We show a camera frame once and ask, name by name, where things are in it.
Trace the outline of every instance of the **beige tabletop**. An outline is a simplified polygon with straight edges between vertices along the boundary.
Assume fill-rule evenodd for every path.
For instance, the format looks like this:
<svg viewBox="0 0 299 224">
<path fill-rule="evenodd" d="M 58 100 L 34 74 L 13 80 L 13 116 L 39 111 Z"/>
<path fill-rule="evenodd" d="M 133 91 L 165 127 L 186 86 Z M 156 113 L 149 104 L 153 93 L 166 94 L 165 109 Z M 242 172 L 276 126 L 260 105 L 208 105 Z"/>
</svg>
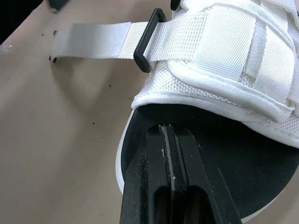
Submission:
<svg viewBox="0 0 299 224">
<path fill-rule="evenodd" d="M 147 75 L 131 60 L 48 60 L 53 31 L 71 23 L 147 21 L 170 0 L 43 2 L 0 47 L 0 223 L 116 224 L 115 157 Z M 299 172 L 250 224 L 299 219 Z"/>
</svg>

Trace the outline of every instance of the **white fabric upper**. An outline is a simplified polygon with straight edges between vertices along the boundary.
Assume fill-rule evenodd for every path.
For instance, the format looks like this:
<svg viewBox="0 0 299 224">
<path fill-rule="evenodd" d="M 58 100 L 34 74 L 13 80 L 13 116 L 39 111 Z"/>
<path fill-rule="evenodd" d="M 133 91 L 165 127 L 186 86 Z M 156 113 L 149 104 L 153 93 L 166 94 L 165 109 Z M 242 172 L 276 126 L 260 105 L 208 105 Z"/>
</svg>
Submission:
<svg viewBox="0 0 299 224">
<path fill-rule="evenodd" d="M 133 59 L 146 25 L 73 24 L 52 59 Z M 299 148 L 298 27 L 293 0 L 182 0 L 149 42 L 153 69 L 132 108 L 193 105 Z"/>
</svg>

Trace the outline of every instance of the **black plastic tool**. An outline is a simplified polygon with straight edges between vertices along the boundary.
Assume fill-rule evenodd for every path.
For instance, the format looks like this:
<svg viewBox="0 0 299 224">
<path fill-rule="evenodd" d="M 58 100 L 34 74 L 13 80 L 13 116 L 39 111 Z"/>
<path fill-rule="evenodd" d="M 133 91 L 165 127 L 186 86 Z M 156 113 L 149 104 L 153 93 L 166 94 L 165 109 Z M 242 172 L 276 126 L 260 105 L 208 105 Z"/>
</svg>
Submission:
<svg viewBox="0 0 299 224">
<path fill-rule="evenodd" d="M 219 169 L 187 129 L 154 126 L 127 170 L 121 224 L 241 224 Z"/>
</svg>

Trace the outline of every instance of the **stitched seam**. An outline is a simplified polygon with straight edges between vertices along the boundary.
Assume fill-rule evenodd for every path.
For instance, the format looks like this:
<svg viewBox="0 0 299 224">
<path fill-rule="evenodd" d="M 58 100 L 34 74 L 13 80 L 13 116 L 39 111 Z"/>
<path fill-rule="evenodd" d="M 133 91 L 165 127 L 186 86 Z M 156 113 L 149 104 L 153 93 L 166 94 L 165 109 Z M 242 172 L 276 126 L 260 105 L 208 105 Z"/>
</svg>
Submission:
<svg viewBox="0 0 299 224">
<path fill-rule="evenodd" d="M 287 133 L 285 133 L 285 132 L 279 130 L 278 128 L 271 127 L 270 125 L 266 125 L 266 124 L 263 124 L 263 123 L 260 123 L 260 124 L 263 125 L 263 126 L 266 126 L 267 128 L 270 128 L 270 129 L 272 129 L 272 130 L 274 130 L 274 131 L 276 131 L 276 132 L 279 132 L 279 133 L 281 133 L 281 134 L 283 134 L 283 135 L 292 137 L 292 138 L 294 138 L 294 139 L 299 139 L 299 137 L 295 137 L 295 136 L 294 136 L 295 134 L 291 134 L 291 133 L 287 134 Z"/>
<path fill-rule="evenodd" d="M 140 99 L 142 99 L 142 98 L 145 98 L 145 97 L 149 97 L 151 94 L 149 94 L 149 95 L 144 95 L 144 96 L 140 96 L 138 99 L 136 99 L 136 100 L 140 100 Z M 154 95 L 154 97 L 159 97 L 159 96 L 162 96 L 162 97 L 164 97 L 165 95 L 161 95 L 161 94 L 159 94 L 159 95 Z M 213 103 L 213 102 L 209 102 L 209 101 L 207 101 L 207 100 L 204 100 L 204 99 L 199 99 L 199 98 L 194 98 L 194 97 L 187 97 L 187 98 L 191 98 L 191 99 L 197 99 L 197 100 L 202 100 L 202 101 L 206 101 L 206 102 L 208 102 L 208 103 L 210 103 L 210 104 L 213 104 L 213 105 L 216 105 L 216 106 L 219 106 L 219 105 L 217 105 L 217 104 L 215 104 L 215 103 Z M 257 113 L 257 112 L 255 112 L 255 111 L 252 111 L 252 112 L 242 112 L 242 114 L 245 114 L 245 115 L 247 115 L 247 114 L 259 114 L 259 113 Z"/>
<path fill-rule="evenodd" d="M 225 103 L 228 103 L 228 104 L 231 104 L 231 105 L 234 105 L 234 106 L 243 108 L 241 105 L 235 104 L 233 101 L 232 101 L 232 103 L 227 102 L 227 101 L 229 101 L 229 100 L 226 99 L 226 98 L 223 98 L 223 97 L 222 97 L 222 99 L 226 99 L 227 101 L 225 101 L 225 100 L 221 100 L 221 99 L 216 99 L 216 98 L 213 98 L 213 97 L 211 97 L 211 96 L 205 96 L 205 95 L 190 96 L 190 95 L 186 95 L 186 94 L 184 94 L 184 93 L 182 93 L 182 92 L 176 92 L 176 93 L 173 93 L 173 92 L 171 92 L 171 91 L 152 91 L 152 90 L 147 90 L 147 91 L 143 91 L 143 92 L 139 93 L 138 96 L 139 96 L 139 97 L 143 97 L 143 96 L 148 95 L 148 93 L 150 93 L 150 95 L 158 94 L 159 96 L 163 96 L 163 95 L 166 95 L 166 94 L 170 94 L 170 95 L 172 95 L 172 96 L 177 96 L 177 95 L 179 95 L 179 96 L 184 96 L 184 97 L 189 97 L 189 98 L 210 98 L 210 99 L 213 99 L 213 100 L 219 100 L 219 101 L 221 101 L 221 102 L 225 102 Z"/>
<path fill-rule="evenodd" d="M 190 70 L 192 70 L 192 71 L 198 73 L 198 71 L 195 71 L 195 70 L 193 70 L 192 68 L 187 67 L 187 64 L 186 64 L 183 60 L 180 60 L 179 62 L 180 62 L 184 67 L 186 67 L 187 69 L 190 69 Z M 222 83 L 225 83 L 225 84 L 229 84 L 229 85 L 232 85 L 232 86 L 234 86 L 235 88 L 238 88 L 238 89 L 240 89 L 240 90 L 242 90 L 242 91 L 248 92 L 248 90 L 245 89 L 246 86 L 235 86 L 234 84 L 223 82 L 222 80 L 219 80 L 219 79 L 217 79 L 216 77 L 212 77 L 212 76 L 214 76 L 214 75 L 211 76 L 210 74 L 207 74 L 206 71 L 205 71 L 205 73 L 202 73 L 202 75 L 207 76 L 208 78 L 210 78 L 210 79 L 212 79 L 212 80 L 216 80 L 216 81 L 219 81 L 219 82 L 222 82 Z M 187 84 L 186 82 L 182 81 L 180 78 L 178 78 L 178 80 L 181 81 L 181 82 L 183 82 L 183 83 L 185 83 L 186 85 L 189 85 L 189 84 Z M 274 102 L 271 102 L 271 101 L 270 101 L 269 99 L 267 99 L 265 96 L 260 95 L 261 93 L 259 93 L 259 92 L 257 92 L 257 93 L 252 93 L 252 92 L 250 92 L 250 94 L 254 94 L 254 95 L 256 95 L 257 97 L 260 97 L 260 98 L 262 98 L 262 99 L 268 101 L 270 104 L 274 105 L 277 109 L 279 109 L 279 105 L 276 105 Z"/>
</svg>

